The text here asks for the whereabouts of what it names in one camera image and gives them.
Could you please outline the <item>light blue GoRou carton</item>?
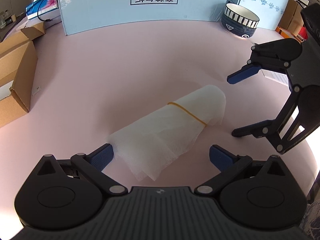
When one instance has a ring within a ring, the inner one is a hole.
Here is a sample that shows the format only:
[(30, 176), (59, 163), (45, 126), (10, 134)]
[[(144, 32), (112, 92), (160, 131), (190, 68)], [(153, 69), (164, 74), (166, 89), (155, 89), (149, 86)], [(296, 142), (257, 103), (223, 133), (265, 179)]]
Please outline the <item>light blue GoRou carton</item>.
[(157, 20), (217, 22), (227, 3), (259, 17), (258, 27), (274, 30), (289, 0), (58, 0), (66, 35), (109, 25)]

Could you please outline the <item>brown cardboard box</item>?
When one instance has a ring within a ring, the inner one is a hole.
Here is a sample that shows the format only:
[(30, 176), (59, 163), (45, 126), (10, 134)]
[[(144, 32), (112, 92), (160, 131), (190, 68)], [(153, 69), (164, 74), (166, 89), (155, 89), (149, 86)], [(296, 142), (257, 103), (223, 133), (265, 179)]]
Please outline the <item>brown cardboard box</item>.
[(37, 52), (33, 43), (45, 34), (43, 23), (22, 28), (1, 42), (1, 126), (30, 111)]

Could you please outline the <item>dark blue striped bowl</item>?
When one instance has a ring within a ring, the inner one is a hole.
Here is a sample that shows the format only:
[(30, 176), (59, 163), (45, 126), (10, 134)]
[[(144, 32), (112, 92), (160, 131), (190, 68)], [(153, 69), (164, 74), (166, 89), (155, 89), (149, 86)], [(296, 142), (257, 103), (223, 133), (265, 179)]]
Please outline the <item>dark blue striped bowl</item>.
[(238, 4), (227, 3), (225, 5), (221, 23), (229, 32), (241, 38), (251, 38), (255, 33), (260, 18)]

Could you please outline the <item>yellow rubber band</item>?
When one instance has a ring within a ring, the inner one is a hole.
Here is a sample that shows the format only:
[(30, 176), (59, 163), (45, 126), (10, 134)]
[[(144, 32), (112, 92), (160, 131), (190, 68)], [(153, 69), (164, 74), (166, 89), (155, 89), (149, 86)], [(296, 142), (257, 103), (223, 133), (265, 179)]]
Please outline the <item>yellow rubber band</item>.
[(200, 118), (198, 118), (197, 116), (195, 116), (193, 113), (191, 113), (190, 111), (188, 111), (186, 108), (184, 108), (183, 106), (179, 105), (176, 102), (168, 102), (167, 105), (173, 105), (176, 106), (177, 108), (181, 109), (182, 111), (184, 111), (185, 113), (187, 113), (189, 116), (191, 116), (193, 119), (197, 120), (199, 123), (201, 123), (202, 125), (204, 125), (205, 127), (207, 126), (207, 123), (205, 123), (203, 120), (201, 120)]

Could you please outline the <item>white nonwoven shopping bag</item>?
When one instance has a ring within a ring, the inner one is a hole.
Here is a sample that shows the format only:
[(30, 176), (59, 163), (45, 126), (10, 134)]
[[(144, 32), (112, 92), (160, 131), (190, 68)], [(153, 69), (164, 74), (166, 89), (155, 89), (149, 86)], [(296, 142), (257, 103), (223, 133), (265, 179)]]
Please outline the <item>white nonwoven shopping bag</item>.
[[(204, 86), (176, 101), (207, 126), (221, 124), (226, 107), (224, 92)], [(114, 155), (125, 161), (138, 181), (156, 180), (161, 171), (188, 152), (206, 127), (173, 105), (166, 105), (112, 133)]]

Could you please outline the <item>blue tissue pack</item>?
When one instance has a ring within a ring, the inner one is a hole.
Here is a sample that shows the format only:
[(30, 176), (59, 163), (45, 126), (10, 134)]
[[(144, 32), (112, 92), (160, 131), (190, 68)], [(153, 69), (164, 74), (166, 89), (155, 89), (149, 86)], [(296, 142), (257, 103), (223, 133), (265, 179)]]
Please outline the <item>blue tissue pack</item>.
[(33, 0), (26, 7), (25, 13), (28, 20), (37, 19), (43, 22), (55, 20), (60, 18), (58, 0)]

